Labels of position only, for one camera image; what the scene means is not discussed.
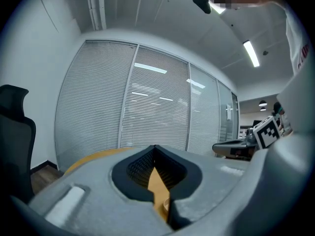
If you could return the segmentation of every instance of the person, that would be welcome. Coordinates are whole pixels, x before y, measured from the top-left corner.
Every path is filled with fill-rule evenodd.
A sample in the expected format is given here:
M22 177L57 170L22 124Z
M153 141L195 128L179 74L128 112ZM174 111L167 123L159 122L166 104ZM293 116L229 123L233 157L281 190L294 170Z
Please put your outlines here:
M284 136L287 136L289 134L292 133L292 128L291 128L291 125L290 125L290 121L288 120L286 114L285 114L285 111L284 109L282 108L281 104L279 101L277 101L275 104L274 104L274 111L275 111L275 114L279 114L280 115L280 126L279 126L279 130L284 130Z
M260 6L273 2L284 9L286 19L286 35L290 47L290 58L293 74L296 75L302 68L310 55L313 55L313 48L308 35L291 7L284 0L210 0L220 6L227 8L240 8L244 6Z

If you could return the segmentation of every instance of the mesh chair back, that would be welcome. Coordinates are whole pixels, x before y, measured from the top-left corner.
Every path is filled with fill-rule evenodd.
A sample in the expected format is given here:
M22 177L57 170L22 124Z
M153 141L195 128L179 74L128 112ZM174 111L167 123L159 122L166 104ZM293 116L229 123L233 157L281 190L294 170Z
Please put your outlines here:
M7 189L27 203L33 197L31 158L35 123L24 116L23 100L29 91L10 85L0 87L0 152Z

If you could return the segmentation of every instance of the chair headrest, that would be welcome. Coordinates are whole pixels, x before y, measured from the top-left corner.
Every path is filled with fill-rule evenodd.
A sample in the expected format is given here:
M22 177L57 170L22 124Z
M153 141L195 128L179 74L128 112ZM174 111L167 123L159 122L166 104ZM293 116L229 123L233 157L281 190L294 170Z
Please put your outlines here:
M12 85L3 85L0 87L0 108L2 111L9 112L14 118L23 118L23 101L29 91L24 88Z

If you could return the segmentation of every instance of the white wall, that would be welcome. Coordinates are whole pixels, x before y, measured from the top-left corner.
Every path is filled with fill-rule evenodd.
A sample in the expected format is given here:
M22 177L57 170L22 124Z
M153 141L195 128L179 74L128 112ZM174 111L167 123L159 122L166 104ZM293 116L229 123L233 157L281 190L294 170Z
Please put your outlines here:
M254 120L264 120L270 115L271 115L271 113L269 111L241 114L240 125L241 126L252 126Z
M80 35L71 15L59 26L57 31L41 0L24 0L7 23L0 43L0 85L30 91L24 112L36 124L31 168L46 160L56 163L56 103L73 59L68 52Z
M43 2L46 8L41 0L24 0L7 23L0 43L0 85L11 84L30 91L24 111L36 124L31 168L46 160L57 162L54 121L58 96L64 76L86 39L130 41L170 52L203 68L238 95L234 83L222 71L179 44L128 29L80 35L77 21L64 0Z
M291 77L262 81L260 83L243 84L237 87L239 101L263 98L270 95L279 94L283 91Z
M199 56L197 53L175 43L169 41L165 38L152 35L150 33L144 33L131 29L114 28L100 31L91 31L81 35L75 48L73 49L73 54L75 54L78 49L82 46L86 39L111 39L111 40L122 40L130 41L134 43L143 44L146 46L151 46L156 49L161 49L163 51L174 54L187 60L199 68L204 69L206 72L210 73L228 88L230 88L235 95L238 95L235 84L218 68L216 68L212 63L205 60L203 57Z

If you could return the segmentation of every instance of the wooden floor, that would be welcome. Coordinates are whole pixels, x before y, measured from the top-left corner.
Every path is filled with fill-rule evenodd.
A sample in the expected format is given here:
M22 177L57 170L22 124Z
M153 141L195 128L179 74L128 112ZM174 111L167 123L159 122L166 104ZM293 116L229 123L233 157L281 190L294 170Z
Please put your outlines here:
M62 177L62 173L57 171L55 168L47 165L39 171L31 175L31 186L33 192L36 195L46 186L52 184L54 181Z

